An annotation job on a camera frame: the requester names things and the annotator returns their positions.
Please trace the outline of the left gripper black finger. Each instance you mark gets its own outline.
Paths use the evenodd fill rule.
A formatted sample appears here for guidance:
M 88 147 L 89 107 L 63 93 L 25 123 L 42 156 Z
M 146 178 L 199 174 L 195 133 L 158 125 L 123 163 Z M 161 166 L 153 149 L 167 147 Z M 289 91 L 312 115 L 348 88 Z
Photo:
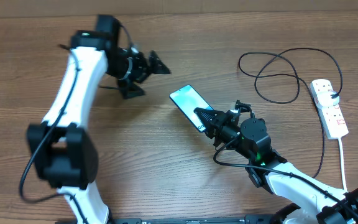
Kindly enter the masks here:
M 154 74 L 171 74 L 170 69 L 161 61 L 154 50 L 149 54 L 149 71 Z
M 145 95 L 145 91 L 131 81 L 118 80 L 117 85 L 122 97 L 125 100 Z

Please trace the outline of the Galaxy smartphone blue screen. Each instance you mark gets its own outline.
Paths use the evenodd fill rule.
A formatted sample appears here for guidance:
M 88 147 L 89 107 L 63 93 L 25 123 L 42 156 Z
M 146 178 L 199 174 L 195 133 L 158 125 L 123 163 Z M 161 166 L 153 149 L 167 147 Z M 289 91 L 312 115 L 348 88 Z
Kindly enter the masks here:
M 181 87 L 172 92 L 169 97 L 199 132 L 205 131 L 205 126 L 195 114 L 195 109 L 213 110 L 213 108 L 191 85 Z

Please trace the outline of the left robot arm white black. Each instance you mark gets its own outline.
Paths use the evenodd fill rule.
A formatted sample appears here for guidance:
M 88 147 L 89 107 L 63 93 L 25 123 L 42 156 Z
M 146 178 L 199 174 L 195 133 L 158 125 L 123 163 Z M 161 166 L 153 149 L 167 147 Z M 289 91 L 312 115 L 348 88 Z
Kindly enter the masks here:
M 119 46 L 124 26 L 100 14 L 93 30 L 78 30 L 65 46 L 67 68 L 56 98 L 40 124 L 27 128 L 28 168 L 65 198 L 75 223 L 113 223 L 96 185 L 98 152 L 88 135 L 91 107 L 104 75 L 117 81 L 125 99 L 144 95 L 140 84 L 152 74 L 168 74 L 156 52 L 145 57 L 132 42 Z

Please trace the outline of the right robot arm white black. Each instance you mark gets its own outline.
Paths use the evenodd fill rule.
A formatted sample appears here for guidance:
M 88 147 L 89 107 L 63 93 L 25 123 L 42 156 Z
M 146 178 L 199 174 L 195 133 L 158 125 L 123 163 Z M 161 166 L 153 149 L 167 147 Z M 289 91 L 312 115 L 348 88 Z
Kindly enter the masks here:
M 219 152 L 234 150 L 248 160 L 243 168 L 256 187 L 291 201 L 270 223 L 358 223 L 358 188 L 337 189 L 295 168 L 273 149 L 265 121 L 249 105 L 237 112 L 196 108 L 195 115 Z

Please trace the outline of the white charger plug adapter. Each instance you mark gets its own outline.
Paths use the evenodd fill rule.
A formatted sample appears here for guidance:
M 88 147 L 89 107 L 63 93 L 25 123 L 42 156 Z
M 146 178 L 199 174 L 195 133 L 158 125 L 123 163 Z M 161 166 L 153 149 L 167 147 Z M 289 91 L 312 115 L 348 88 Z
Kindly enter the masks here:
M 332 90 L 318 91 L 314 94 L 314 102 L 319 109 L 337 105 L 339 100 L 339 94 Z

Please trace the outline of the white power strip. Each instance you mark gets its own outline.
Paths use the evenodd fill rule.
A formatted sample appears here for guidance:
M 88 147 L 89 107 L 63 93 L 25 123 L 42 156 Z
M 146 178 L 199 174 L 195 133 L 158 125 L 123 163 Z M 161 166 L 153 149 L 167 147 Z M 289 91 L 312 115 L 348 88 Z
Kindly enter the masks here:
M 334 91 L 331 82 L 326 79 L 313 80 L 310 83 L 310 90 L 313 99 L 314 94 L 318 91 Z M 323 128 L 328 139 L 340 139 L 349 133 L 339 104 L 322 109 L 318 108 L 318 113 L 321 117 Z

